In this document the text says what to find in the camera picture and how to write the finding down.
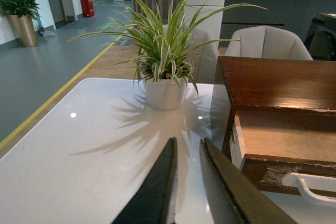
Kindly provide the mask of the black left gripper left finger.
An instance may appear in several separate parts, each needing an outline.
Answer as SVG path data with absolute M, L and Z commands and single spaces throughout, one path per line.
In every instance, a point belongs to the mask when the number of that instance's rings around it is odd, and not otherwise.
M 175 223 L 177 139 L 169 138 L 139 190 L 113 223 Z

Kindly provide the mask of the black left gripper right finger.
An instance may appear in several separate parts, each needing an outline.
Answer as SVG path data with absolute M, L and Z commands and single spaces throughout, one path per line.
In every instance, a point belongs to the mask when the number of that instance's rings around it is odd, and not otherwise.
M 295 223 L 208 138 L 200 141 L 202 178 L 214 223 Z

